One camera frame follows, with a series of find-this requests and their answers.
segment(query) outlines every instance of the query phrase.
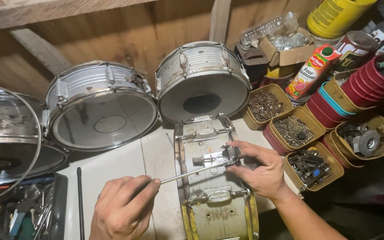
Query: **hand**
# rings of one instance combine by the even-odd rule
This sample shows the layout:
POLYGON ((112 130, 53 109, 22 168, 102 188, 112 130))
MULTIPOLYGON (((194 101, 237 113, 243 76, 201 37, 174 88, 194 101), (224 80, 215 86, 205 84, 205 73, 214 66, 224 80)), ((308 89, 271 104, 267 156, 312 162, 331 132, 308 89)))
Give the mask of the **hand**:
POLYGON ((123 177, 107 182, 94 207, 89 240, 139 239, 149 227, 160 185, 159 179, 152 180, 149 176, 123 177))
POLYGON ((240 158, 245 156, 256 158, 263 164, 255 170, 233 165, 226 168, 228 172, 233 172, 241 178, 257 195, 266 197, 274 203, 288 196, 291 190, 284 180, 282 158, 275 150, 243 141, 233 141, 227 144, 232 147, 238 146, 241 149, 240 158))

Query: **drum head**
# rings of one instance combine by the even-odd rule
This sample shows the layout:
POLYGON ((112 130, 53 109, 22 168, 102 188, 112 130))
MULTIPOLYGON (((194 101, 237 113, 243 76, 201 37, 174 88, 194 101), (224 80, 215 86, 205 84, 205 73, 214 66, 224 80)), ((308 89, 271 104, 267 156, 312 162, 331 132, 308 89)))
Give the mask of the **drum head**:
POLYGON ((72 150, 108 150, 140 138, 157 117, 154 102, 143 94, 111 92, 64 108, 51 124, 52 134, 72 150))
POLYGON ((235 114, 247 100, 249 90, 232 74, 207 74, 182 80, 160 99, 164 118, 179 123, 196 116, 235 114))
MULTIPOLYGON (((27 143, 0 143, 0 184, 15 182, 29 168, 37 145, 27 143)), ((66 154, 49 145, 42 145, 39 157, 28 176, 37 176, 55 170, 66 160, 66 154)))

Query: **wire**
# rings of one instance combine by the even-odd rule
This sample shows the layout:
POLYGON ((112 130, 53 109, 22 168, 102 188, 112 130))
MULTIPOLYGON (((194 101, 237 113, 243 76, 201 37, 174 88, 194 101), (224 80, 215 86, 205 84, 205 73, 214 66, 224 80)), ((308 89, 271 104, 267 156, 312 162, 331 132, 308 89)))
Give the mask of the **wire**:
POLYGON ((32 112, 32 115, 33 117, 35 118, 35 122, 36 122, 36 126, 38 128, 38 146, 36 148, 36 152, 35 152, 35 156, 31 162, 31 164, 29 165, 29 168, 26 170, 26 172, 19 178, 19 180, 17 180, 17 182, 15 182, 11 187, 9 187, 6 191, 3 191, 2 193, 0 193, 0 197, 7 194, 9 191, 11 191, 13 188, 15 188, 20 182, 23 181, 23 179, 29 174, 29 172, 32 170, 33 166, 35 166, 35 163, 36 163, 36 160, 38 159, 38 156, 39 156, 39 153, 41 151, 41 145, 42 145, 42 131, 41 131, 41 124, 39 122, 39 119, 35 113, 35 111, 33 111, 32 107, 29 105, 29 103, 27 103, 21 96, 19 96, 17 93, 13 92, 13 91, 10 91, 8 89, 5 89, 5 88, 2 88, 0 87, 0 90, 3 90, 3 91, 6 91, 7 93, 11 94, 11 95, 14 95, 15 97, 17 97, 20 101, 22 101, 26 107, 32 112))

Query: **cardboard box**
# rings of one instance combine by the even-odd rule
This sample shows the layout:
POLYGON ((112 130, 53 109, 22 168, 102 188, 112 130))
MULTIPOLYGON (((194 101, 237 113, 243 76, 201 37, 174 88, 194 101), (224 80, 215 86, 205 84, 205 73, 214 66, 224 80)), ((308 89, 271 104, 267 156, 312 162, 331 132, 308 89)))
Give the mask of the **cardboard box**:
POLYGON ((314 43, 314 39, 312 38, 312 36, 309 35, 306 30, 301 27, 299 27, 297 32, 301 32, 309 39, 309 43, 306 46, 301 46, 298 48, 279 52, 270 43, 268 38, 264 38, 260 42, 260 47, 262 48, 264 54, 269 60, 269 66, 287 66, 300 62, 306 62, 309 59, 309 57, 312 55, 312 53, 317 47, 314 43))

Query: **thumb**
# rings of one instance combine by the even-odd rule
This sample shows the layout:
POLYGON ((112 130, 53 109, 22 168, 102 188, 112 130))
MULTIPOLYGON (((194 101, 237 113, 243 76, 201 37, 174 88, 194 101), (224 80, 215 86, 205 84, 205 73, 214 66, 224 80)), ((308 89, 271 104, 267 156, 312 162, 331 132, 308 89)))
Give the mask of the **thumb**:
POLYGON ((250 184, 250 182, 254 179, 256 175, 253 170, 245 168, 243 166, 232 165, 226 168, 226 171, 232 172, 237 177, 241 178, 244 182, 250 184))

